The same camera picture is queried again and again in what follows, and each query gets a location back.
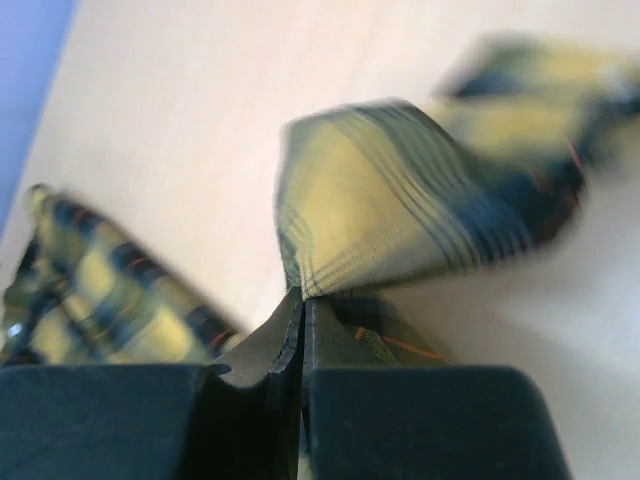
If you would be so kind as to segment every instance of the cloth napkin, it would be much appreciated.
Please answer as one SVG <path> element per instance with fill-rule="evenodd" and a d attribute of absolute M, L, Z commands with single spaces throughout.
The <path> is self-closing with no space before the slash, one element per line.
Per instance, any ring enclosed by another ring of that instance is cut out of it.
<path fill-rule="evenodd" d="M 429 107 L 347 105 L 286 128 L 276 226 L 287 283 L 328 296 L 390 364 L 444 359 L 376 289 L 553 239 L 638 111 L 640 75 L 623 55 L 498 41 L 475 61 Z M 208 363 L 241 340 L 97 212 L 44 186 L 28 204 L 35 232 L 4 297 L 3 361 Z"/>

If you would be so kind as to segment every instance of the folded fabric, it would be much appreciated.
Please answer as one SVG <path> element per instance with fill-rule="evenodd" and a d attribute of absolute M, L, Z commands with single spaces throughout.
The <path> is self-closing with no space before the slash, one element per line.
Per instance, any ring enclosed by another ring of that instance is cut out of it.
<path fill-rule="evenodd" d="M 6 363 L 210 363 L 241 338 L 103 217 L 38 185 L 4 296 Z"/>
<path fill-rule="evenodd" d="M 393 100 L 288 126 L 276 222 L 305 298 L 490 265 L 548 242 L 576 211 L 585 172 L 639 111 L 637 65 L 524 40 L 484 58 L 430 113 Z M 379 322 L 372 347 L 394 345 L 395 325 Z"/>
<path fill-rule="evenodd" d="M 498 42 L 429 113 L 394 100 L 294 121 L 276 199 L 288 285 L 329 296 L 382 361 L 443 364 L 372 293 L 554 238 L 638 111 L 636 67 Z M 240 340 L 99 214 L 42 186 L 28 198 L 36 228 L 5 294 L 6 361 L 208 363 Z"/>

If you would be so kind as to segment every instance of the yellow plaid cloth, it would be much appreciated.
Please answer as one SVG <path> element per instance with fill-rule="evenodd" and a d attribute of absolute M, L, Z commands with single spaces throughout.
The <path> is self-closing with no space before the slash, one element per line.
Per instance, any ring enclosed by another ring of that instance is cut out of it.
<path fill-rule="evenodd" d="M 621 55 L 498 42 L 429 113 L 389 101 L 293 122 L 276 202 L 288 284 L 329 295 L 382 361 L 441 364 L 360 289 L 553 238 L 585 171 L 639 110 L 639 78 Z M 207 363 L 239 339 L 97 213 L 43 187 L 29 202 L 36 230 L 5 294 L 6 361 Z"/>
<path fill-rule="evenodd" d="M 240 336 L 97 213 L 38 185 L 5 292 L 9 363 L 210 363 Z"/>
<path fill-rule="evenodd" d="M 369 289 L 552 239 L 639 111 L 639 79 L 621 55 L 497 42 L 429 112 L 394 100 L 293 122 L 276 217 L 289 285 Z M 371 344 L 397 345 L 394 324 Z"/>

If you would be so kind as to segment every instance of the crumpled cloth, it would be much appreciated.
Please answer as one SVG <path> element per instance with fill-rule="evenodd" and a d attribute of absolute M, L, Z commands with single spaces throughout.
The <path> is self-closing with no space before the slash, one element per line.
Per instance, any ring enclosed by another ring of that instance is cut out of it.
<path fill-rule="evenodd" d="M 640 105 L 637 64 L 577 47 L 494 41 L 466 75 L 425 109 L 347 105 L 288 126 L 276 221 L 287 282 L 304 298 L 357 298 L 549 242 Z M 389 357 L 417 338 L 390 337 L 396 325 L 357 331 Z"/>
<path fill-rule="evenodd" d="M 638 79 L 623 55 L 498 41 L 428 108 L 292 122 L 276 199 L 287 284 L 328 296 L 385 363 L 443 364 L 372 293 L 553 239 L 585 174 L 624 143 Z M 99 214 L 42 186 L 28 195 L 36 228 L 5 294 L 3 361 L 207 363 L 240 340 Z"/>

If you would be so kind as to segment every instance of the blue wall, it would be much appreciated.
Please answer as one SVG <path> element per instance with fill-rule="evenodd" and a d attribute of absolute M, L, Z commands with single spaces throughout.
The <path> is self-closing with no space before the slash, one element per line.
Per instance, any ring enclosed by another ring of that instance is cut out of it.
<path fill-rule="evenodd" d="M 0 0 L 0 235 L 77 0 Z"/>

